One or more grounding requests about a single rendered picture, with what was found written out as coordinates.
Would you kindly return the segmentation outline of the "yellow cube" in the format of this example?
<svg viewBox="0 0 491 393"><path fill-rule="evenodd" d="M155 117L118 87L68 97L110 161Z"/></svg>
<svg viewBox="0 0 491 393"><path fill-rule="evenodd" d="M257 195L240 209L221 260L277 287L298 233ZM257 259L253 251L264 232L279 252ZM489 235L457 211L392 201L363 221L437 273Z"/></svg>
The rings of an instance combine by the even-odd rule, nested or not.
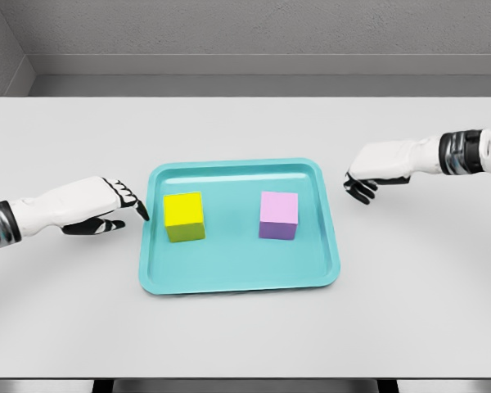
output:
<svg viewBox="0 0 491 393"><path fill-rule="evenodd" d="M164 226L170 242L205 239L205 221L200 192L165 195Z"/></svg>

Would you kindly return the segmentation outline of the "teal tray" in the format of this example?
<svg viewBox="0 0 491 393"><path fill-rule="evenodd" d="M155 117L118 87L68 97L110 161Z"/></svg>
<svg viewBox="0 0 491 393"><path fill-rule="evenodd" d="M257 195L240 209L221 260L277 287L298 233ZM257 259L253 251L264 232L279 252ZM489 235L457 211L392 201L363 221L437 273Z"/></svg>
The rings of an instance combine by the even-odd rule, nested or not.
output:
<svg viewBox="0 0 491 393"><path fill-rule="evenodd" d="M292 240L259 236L261 194L293 192L299 223ZM199 192L205 238L172 243L164 197ZM340 257L320 167L305 158L164 164L149 177L138 278L154 295L323 287Z"/></svg>

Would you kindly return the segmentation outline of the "pink cube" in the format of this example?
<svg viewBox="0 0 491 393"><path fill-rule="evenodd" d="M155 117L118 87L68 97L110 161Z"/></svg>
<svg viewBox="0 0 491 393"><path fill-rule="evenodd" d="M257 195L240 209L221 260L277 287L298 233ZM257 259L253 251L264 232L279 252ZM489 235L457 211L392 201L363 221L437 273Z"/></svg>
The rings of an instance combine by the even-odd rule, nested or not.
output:
<svg viewBox="0 0 491 393"><path fill-rule="evenodd" d="M261 192L259 237L294 240L299 223L299 198L295 192Z"/></svg>

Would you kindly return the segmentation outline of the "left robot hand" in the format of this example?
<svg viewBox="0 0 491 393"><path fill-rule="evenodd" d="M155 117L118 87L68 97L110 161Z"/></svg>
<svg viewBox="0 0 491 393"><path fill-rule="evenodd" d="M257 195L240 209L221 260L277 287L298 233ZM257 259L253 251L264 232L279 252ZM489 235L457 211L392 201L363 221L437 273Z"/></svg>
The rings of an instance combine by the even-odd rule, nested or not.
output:
<svg viewBox="0 0 491 393"><path fill-rule="evenodd" d="M123 208L134 208L144 220L149 219L143 202L118 179L79 180L59 187L55 198L52 220L66 235L90 236L124 228L124 221L105 218Z"/></svg>

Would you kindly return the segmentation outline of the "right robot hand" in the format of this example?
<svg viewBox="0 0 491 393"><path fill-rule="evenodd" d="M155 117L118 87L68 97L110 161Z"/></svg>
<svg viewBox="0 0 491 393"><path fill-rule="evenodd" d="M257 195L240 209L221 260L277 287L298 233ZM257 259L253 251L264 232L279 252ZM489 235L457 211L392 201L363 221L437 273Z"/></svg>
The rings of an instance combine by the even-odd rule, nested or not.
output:
<svg viewBox="0 0 491 393"><path fill-rule="evenodd" d="M345 191L369 205L379 185L407 184L412 176L412 141L365 145L345 174Z"/></svg>

